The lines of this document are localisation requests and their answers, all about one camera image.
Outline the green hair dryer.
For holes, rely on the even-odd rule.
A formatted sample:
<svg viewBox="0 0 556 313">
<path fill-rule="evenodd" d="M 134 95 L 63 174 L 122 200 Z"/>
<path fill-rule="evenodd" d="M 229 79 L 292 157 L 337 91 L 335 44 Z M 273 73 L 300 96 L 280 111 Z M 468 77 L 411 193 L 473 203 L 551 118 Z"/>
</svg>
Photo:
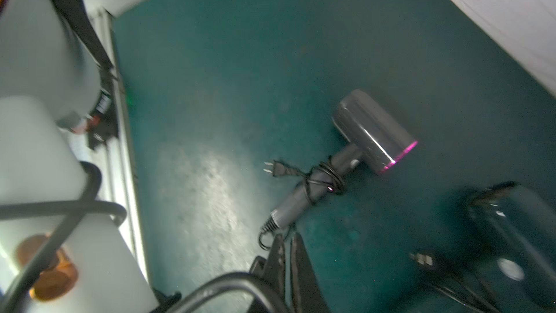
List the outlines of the green hair dryer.
<svg viewBox="0 0 556 313">
<path fill-rule="evenodd" d="M 515 181 L 470 195 L 468 216 L 493 249 L 514 263 L 534 303 L 555 311 L 555 210 Z"/>
</svg>

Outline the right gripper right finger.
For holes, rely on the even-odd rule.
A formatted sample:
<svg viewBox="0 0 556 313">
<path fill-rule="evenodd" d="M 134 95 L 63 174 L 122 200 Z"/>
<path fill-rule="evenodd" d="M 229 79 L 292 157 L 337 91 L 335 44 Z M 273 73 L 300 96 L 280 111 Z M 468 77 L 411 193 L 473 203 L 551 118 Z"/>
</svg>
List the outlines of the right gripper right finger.
<svg viewBox="0 0 556 313">
<path fill-rule="evenodd" d="M 290 243 L 290 287 L 295 313 L 330 313 L 300 233 Z"/>
</svg>

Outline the white hair dryer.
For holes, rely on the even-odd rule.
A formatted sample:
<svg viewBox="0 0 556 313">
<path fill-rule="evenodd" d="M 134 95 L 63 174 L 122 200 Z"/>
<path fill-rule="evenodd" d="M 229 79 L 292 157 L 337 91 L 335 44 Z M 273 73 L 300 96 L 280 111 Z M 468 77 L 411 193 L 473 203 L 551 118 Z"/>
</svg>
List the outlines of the white hair dryer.
<svg viewBox="0 0 556 313">
<path fill-rule="evenodd" d="M 1 311 L 154 312 L 126 209 L 65 131 L 111 109 L 105 70 L 51 0 L 1 0 Z"/>
</svg>

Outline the grey hair dryer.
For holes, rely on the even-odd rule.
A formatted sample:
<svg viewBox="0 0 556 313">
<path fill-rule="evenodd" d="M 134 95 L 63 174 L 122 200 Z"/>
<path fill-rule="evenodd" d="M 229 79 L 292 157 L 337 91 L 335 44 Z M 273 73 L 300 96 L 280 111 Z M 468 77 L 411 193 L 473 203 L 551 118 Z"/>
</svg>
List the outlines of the grey hair dryer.
<svg viewBox="0 0 556 313">
<path fill-rule="evenodd" d="M 304 172 L 274 160 L 264 170 L 275 178 L 299 177 L 295 189 L 275 208 L 261 227 L 261 234 L 285 230 L 327 194 L 345 190 L 345 176 L 361 163 L 383 173 L 411 152 L 418 141 L 386 110 L 362 90 L 350 92 L 338 104 L 332 122 L 347 146 Z"/>
</svg>

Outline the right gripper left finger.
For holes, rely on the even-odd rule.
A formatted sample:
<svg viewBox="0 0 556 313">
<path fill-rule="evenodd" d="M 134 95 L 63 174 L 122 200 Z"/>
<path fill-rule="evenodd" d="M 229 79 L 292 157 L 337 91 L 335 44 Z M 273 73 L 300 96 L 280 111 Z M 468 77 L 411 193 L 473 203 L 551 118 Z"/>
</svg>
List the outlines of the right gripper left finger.
<svg viewBox="0 0 556 313">
<path fill-rule="evenodd" d="M 278 235 L 273 240 L 267 258 L 257 256 L 249 270 L 251 275 L 262 279 L 285 304 L 286 254 L 285 240 Z"/>
</svg>

